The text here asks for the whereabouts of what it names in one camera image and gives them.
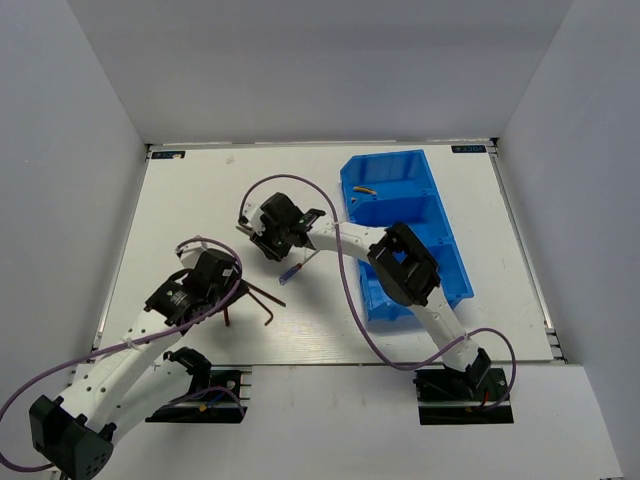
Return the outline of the blue red screwdriver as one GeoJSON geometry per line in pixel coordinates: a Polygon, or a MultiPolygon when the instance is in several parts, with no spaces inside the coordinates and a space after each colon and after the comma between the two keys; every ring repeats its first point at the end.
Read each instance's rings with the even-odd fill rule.
{"type": "Polygon", "coordinates": [[[316,255],[318,251],[313,251],[310,253],[306,253],[304,258],[290,267],[287,271],[285,271],[279,278],[279,284],[281,286],[286,285],[309,261],[311,261],[316,255]]]}

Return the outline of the small brown hex key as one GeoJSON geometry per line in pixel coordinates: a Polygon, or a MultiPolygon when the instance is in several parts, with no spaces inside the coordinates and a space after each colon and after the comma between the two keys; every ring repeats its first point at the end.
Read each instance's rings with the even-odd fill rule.
{"type": "Polygon", "coordinates": [[[274,295],[266,292],[265,290],[251,284],[247,283],[247,295],[264,311],[267,313],[268,318],[264,322],[264,326],[269,326],[274,320],[274,312],[270,308],[270,304],[274,304],[280,308],[285,308],[287,304],[275,297],[274,295]]]}

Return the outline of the yellow black pliers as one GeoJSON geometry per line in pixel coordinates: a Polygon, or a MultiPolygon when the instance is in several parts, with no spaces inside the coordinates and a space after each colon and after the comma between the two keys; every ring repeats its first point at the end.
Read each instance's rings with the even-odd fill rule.
{"type": "Polygon", "coordinates": [[[368,195],[376,195],[377,194],[377,192],[375,190],[367,188],[367,187],[363,187],[363,186],[354,186],[353,187],[353,191],[354,192],[358,192],[358,193],[368,194],[368,195]]]}

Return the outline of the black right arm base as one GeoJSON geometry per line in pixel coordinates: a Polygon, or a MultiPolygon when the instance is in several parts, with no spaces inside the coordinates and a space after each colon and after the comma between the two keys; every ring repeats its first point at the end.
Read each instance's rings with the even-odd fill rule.
{"type": "Polygon", "coordinates": [[[503,369],[491,368],[478,390],[471,392],[444,369],[416,372],[419,423],[421,426],[468,426],[513,424],[510,399],[490,409],[506,392],[503,369]]]}

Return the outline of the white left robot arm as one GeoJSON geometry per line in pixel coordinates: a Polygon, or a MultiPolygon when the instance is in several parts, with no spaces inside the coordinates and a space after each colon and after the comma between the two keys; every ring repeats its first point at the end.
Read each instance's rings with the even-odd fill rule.
{"type": "Polygon", "coordinates": [[[136,425],[175,400],[214,390],[209,360],[175,345],[188,330],[235,301],[245,288],[239,258],[200,246],[178,251],[183,267],[145,301],[121,342],[28,415],[35,450],[69,479],[92,479],[136,425]]]}

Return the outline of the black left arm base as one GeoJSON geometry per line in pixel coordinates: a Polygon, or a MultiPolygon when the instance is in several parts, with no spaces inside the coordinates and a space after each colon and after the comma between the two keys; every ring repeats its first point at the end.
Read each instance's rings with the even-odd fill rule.
{"type": "Polygon", "coordinates": [[[240,424],[247,413],[252,385],[248,366],[213,368],[210,387],[199,397],[160,408],[149,424],[240,424]]]}

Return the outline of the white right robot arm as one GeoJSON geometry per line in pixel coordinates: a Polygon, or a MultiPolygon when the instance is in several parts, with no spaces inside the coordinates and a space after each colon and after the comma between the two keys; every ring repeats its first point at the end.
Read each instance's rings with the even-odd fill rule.
{"type": "Polygon", "coordinates": [[[367,227],[339,222],[322,210],[303,212],[283,193],[258,206],[243,203],[239,224],[270,260],[280,261],[299,247],[342,252],[368,264],[386,295],[409,308],[443,352],[453,390],[472,399],[486,389],[491,360],[453,312],[436,259],[407,224],[367,227]]]}

